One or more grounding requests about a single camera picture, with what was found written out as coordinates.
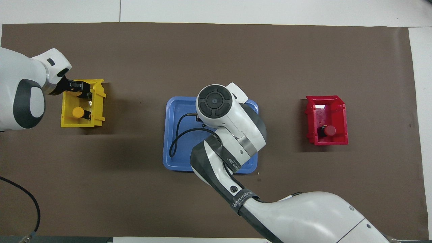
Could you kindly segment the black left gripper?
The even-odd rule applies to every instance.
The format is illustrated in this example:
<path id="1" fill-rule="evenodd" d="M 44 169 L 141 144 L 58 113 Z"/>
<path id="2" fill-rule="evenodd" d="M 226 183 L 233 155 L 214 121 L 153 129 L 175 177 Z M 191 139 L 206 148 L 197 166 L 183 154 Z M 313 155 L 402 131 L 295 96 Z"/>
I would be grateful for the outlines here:
<path id="1" fill-rule="evenodd" d="M 59 80 L 53 91 L 50 92 L 50 95 L 60 95 L 65 91 L 90 93 L 90 89 L 90 84 L 85 81 L 73 81 L 67 79 L 66 76 L 63 76 Z"/>

